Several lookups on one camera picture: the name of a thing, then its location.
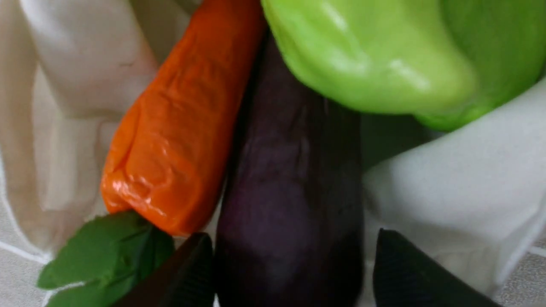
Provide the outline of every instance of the black object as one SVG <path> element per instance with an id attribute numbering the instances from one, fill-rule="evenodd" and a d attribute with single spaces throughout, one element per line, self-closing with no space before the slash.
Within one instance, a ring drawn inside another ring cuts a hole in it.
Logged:
<path id="1" fill-rule="evenodd" d="M 112 307 L 212 307 L 212 240 L 195 233 Z"/>
<path id="2" fill-rule="evenodd" d="M 373 271 L 377 307 L 501 307 L 396 231 L 381 229 Z"/>

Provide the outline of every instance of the toy carrot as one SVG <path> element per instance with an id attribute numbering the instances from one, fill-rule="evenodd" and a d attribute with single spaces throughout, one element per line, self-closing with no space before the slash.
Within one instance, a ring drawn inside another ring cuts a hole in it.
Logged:
<path id="1" fill-rule="evenodd" d="M 171 235 L 215 210 L 233 127 L 266 22 L 259 0 L 204 0 L 155 80 L 126 113 L 101 190 Z"/>

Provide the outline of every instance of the gray surface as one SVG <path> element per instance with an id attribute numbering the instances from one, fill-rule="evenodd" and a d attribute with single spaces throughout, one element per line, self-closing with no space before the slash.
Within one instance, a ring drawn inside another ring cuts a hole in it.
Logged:
<path id="1" fill-rule="evenodd" d="M 535 246 L 545 249 L 546 255 L 546 238 L 539 240 Z M 527 254 L 496 299 L 505 307 L 546 302 L 546 258 Z"/>
<path id="2" fill-rule="evenodd" d="M 0 306 L 40 307 L 45 292 L 34 287 L 41 264 L 0 249 Z"/>
<path id="3" fill-rule="evenodd" d="M 21 241 L 21 237 L 14 231 L 5 205 L 0 200 L 0 244 L 5 243 L 28 253 L 33 251 Z"/>

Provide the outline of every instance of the green carrot leaf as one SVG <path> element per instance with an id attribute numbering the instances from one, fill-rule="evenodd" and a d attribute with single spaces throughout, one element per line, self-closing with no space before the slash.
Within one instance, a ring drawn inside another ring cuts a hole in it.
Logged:
<path id="1" fill-rule="evenodd" d="M 107 307 L 173 252 L 172 237 L 133 211 L 98 217 L 68 240 L 44 267 L 37 284 L 51 290 L 82 282 L 58 292 L 49 307 L 72 306 L 74 300 L 82 307 Z"/>

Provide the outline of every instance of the dark green object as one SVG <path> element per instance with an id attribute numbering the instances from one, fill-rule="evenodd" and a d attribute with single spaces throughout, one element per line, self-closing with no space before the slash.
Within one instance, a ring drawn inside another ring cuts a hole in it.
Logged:
<path id="1" fill-rule="evenodd" d="M 194 233 L 165 263 L 112 307 L 212 307 L 212 240 Z"/>
<path id="2" fill-rule="evenodd" d="M 48 307 L 107 307 L 150 275 L 174 252 L 171 236 L 136 212 L 98 217 L 85 224 L 48 263 L 38 287 L 57 289 Z"/>
<path id="3" fill-rule="evenodd" d="M 373 270 L 377 307 L 501 307 L 396 231 L 381 229 Z"/>

